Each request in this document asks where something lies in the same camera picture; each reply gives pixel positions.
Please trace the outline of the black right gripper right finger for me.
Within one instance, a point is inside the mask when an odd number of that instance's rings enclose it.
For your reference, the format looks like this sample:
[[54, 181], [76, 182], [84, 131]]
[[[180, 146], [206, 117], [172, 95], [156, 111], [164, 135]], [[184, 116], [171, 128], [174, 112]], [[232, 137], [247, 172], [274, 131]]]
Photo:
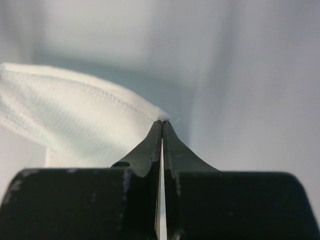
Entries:
[[170, 240], [317, 240], [304, 187], [287, 172], [220, 171], [162, 125]]

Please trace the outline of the white light blue towel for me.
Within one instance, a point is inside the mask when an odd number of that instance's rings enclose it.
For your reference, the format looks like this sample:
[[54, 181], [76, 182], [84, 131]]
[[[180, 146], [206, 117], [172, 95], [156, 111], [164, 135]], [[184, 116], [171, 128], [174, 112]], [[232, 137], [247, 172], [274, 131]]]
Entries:
[[2, 63], [0, 123], [46, 147], [47, 167], [109, 167], [169, 115], [135, 92], [46, 65]]

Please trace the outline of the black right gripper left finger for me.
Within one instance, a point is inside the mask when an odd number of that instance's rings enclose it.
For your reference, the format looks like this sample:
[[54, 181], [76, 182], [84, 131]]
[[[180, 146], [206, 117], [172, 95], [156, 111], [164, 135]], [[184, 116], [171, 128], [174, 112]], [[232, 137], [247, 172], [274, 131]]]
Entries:
[[155, 240], [162, 122], [107, 168], [26, 168], [0, 206], [3, 240]]

